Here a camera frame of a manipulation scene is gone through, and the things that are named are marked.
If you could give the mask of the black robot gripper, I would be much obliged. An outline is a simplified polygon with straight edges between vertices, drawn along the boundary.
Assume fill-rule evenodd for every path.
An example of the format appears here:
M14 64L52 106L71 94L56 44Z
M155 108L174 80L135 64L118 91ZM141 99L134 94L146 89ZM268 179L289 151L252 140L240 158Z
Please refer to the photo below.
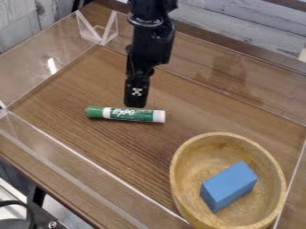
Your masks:
M150 92L150 76L154 67L170 62L175 39L175 22L165 16L157 21L129 17L134 26L133 41L127 46L127 78L125 105L145 108Z

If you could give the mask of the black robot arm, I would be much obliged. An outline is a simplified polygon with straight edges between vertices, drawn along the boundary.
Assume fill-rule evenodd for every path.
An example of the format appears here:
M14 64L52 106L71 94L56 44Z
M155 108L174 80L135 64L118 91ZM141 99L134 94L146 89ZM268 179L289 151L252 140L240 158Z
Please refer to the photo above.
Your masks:
M175 40L175 21L169 13L178 0L130 0L129 22L134 26L127 46L125 105L145 108L154 67L169 64Z

